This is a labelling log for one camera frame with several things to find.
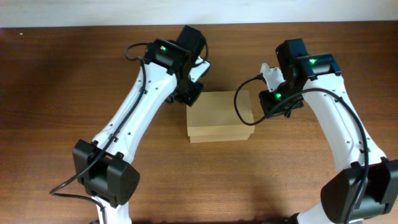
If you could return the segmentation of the brown cardboard box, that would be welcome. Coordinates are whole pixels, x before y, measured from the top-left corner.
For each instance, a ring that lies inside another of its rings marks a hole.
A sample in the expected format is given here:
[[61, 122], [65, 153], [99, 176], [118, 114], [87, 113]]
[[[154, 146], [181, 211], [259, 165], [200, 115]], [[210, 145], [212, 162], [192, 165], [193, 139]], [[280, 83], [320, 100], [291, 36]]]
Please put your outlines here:
[[234, 100], [234, 91], [203, 92], [187, 107], [187, 134], [191, 143], [245, 141], [254, 133], [249, 92], [244, 90]]

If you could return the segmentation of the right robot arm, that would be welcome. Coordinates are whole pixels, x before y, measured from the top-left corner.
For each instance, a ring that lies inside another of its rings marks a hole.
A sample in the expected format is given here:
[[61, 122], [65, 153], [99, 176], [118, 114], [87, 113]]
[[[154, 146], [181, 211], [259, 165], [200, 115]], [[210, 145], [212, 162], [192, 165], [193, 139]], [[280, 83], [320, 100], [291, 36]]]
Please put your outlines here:
[[332, 54], [308, 54], [302, 39], [276, 50], [279, 66], [263, 63], [268, 86], [259, 94], [266, 118], [289, 117], [307, 103], [326, 136], [337, 175], [320, 192], [320, 202], [289, 223], [361, 223], [389, 213], [397, 200], [397, 161], [387, 158], [363, 126]]

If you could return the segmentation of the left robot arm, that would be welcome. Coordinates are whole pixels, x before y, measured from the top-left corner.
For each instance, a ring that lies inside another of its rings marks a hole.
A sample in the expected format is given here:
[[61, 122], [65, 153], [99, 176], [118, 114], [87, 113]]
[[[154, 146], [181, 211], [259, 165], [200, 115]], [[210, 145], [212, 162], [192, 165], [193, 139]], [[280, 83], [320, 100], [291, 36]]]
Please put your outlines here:
[[201, 51], [205, 36], [185, 26], [176, 40], [156, 39], [146, 44], [133, 88], [110, 122], [91, 142], [73, 148], [78, 182], [96, 204], [97, 223], [131, 223], [129, 200], [140, 180], [131, 165], [138, 144], [162, 103], [191, 106], [200, 96], [199, 79], [210, 68]]

